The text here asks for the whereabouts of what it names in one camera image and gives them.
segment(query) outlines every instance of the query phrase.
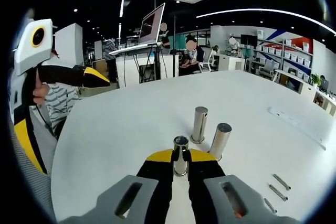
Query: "yellow ring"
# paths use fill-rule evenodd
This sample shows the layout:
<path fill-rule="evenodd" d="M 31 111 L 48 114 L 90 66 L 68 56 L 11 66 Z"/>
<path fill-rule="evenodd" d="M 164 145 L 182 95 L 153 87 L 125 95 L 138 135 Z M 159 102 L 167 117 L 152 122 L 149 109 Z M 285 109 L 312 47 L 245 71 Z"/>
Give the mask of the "yellow ring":
<path fill-rule="evenodd" d="M 39 45 L 41 45 L 42 41 L 44 40 L 44 36 L 43 36 L 43 39 L 41 40 L 40 44 L 38 44 L 38 45 L 34 45 L 34 43 L 33 43 L 34 35 L 35 35 L 36 31 L 37 31 L 38 29 L 40 29 L 40 28 L 42 28 L 44 34 L 46 34 L 46 30 L 44 29 L 43 26 L 39 26 L 39 27 L 37 27 L 37 28 L 34 30 L 34 32 L 33 32 L 33 36 L 31 37 L 31 41 L 30 41 L 32 47 L 39 47 Z"/>

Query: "metal cylinder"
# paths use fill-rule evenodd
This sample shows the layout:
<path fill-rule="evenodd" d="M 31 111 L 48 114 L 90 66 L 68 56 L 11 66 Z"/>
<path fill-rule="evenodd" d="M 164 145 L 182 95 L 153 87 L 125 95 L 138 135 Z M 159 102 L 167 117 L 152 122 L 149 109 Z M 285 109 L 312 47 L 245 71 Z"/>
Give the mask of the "metal cylinder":
<path fill-rule="evenodd" d="M 187 174 L 187 162 L 183 159 L 183 152 L 188 149 L 188 139 L 185 136 L 174 138 L 174 151 L 178 150 L 178 159 L 174 161 L 174 174 L 177 177 L 183 177 Z"/>
<path fill-rule="evenodd" d="M 206 118 L 208 116 L 208 109 L 205 107 L 196 107 L 193 133 L 190 137 L 191 142 L 200 144 L 204 141 L 204 130 Z"/>
<path fill-rule="evenodd" d="M 209 151 L 209 153 L 213 155 L 217 161 L 222 159 L 222 152 L 230 137 L 231 131 L 232 128 L 227 123 L 220 123 L 217 125 L 214 140 L 212 141 L 212 145 Z"/>

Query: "white pillar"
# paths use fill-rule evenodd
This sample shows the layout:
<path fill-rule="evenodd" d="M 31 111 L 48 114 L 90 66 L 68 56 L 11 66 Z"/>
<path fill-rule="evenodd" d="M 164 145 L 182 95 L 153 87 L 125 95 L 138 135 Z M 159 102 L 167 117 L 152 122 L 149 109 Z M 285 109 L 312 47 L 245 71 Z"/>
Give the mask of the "white pillar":
<path fill-rule="evenodd" d="M 103 46 L 101 40 L 95 41 L 95 53 L 96 60 L 103 58 Z"/>
<path fill-rule="evenodd" d="M 210 46 L 218 46 L 219 52 L 223 53 L 226 50 L 227 35 L 224 32 L 223 26 L 211 26 L 210 27 Z"/>
<path fill-rule="evenodd" d="M 59 59 L 82 65 L 83 56 L 83 33 L 82 27 L 72 24 L 55 33 L 55 49 L 59 54 Z"/>

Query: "black pole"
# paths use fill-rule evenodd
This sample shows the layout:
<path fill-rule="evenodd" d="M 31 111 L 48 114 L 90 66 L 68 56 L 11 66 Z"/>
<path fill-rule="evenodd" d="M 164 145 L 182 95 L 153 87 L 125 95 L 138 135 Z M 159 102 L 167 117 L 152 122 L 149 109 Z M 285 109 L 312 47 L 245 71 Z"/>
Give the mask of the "black pole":
<path fill-rule="evenodd" d="M 176 33 L 176 15 L 174 14 L 174 35 L 173 35 L 173 77 L 175 77 L 175 33 Z"/>

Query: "potted plant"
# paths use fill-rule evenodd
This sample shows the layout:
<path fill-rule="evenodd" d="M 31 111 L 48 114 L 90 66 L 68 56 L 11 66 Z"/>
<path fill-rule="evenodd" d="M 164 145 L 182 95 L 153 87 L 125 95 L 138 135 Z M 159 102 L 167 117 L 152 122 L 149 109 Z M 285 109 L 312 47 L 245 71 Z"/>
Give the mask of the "potted plant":
<path fill-rule="evenodd" d="M 313 87 L 317 88 L 321 84 L 321 78 L 316 73 L 311 74 L 311 82 L 313 83 Z"/>

